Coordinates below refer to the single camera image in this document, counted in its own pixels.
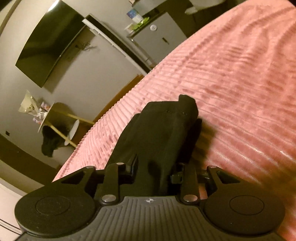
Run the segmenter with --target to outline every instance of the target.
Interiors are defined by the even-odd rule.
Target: round black pad
[[[26,232],[59,237],[83,228],[95,213],[95,203],[76,185],[60,184],[27,194],[15,206],[15,217]]]
[[[229,204],[233,211],[242,215],[255,215],[264,209],[264,203],[254,196],[234,197]]]
[[[278,197],[245,182],[219,185],[206,200],[204,213],[228,233],[257,236],[278,228],[285,209]]]

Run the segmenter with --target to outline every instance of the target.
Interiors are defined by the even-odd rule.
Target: white cabinet
[[[156,64],[186,40],[185,34],[168,13],[150,21],[129,38]]]

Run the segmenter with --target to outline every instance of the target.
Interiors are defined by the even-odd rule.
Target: cable
[[[16,227],[16,226],[13,226],[12,224],[10,224],[10,223],[8,223],[8,222],[5,222],[6,224],[8,224],[8,225],[10,225],[10,226],[12,226],[12,227],[14,227],[14,228],[16,228],[16,229],[18,229],[18,230],[21,230],[20,228],[18,228],[18,227]]]
[[[15,231],[13,231],[13,230],[10,230],[9,228],[7,228],[7,227],[3,226],[2,224],[0,224],[0,226],[1,226],[1,227],[3,227],[3,228],[5,228],[5,229],[7,229],[7,230],[9,230],[9,231],[11,231],[11,232],[13,232],[13,233],[15,233],[15,234],[21,235],[21,234],[19,234],[19,233],[15,232]]]

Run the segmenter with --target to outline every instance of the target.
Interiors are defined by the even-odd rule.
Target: small logo
[[[156,30],[157,30],[157,26],[154,25],[154,24],[151,25],[151,26],[150,26],[150,30],[151,30],[151,31],[156,31]]]
[[[154,199],[152,199],[152,198],[148,198],[148,199],[146,199],[146,202],[148,202],[148,203],[152,203],[152,202],[154,202]]]

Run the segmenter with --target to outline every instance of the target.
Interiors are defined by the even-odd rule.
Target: ribbed pink blanket
[[[135,113],[180,94],[203,119],[193,157],[281,197],[279,234],[296,240],[296,8],[287,0],[248,0],[183,42],[92,127],[55,180],[103,169]]]

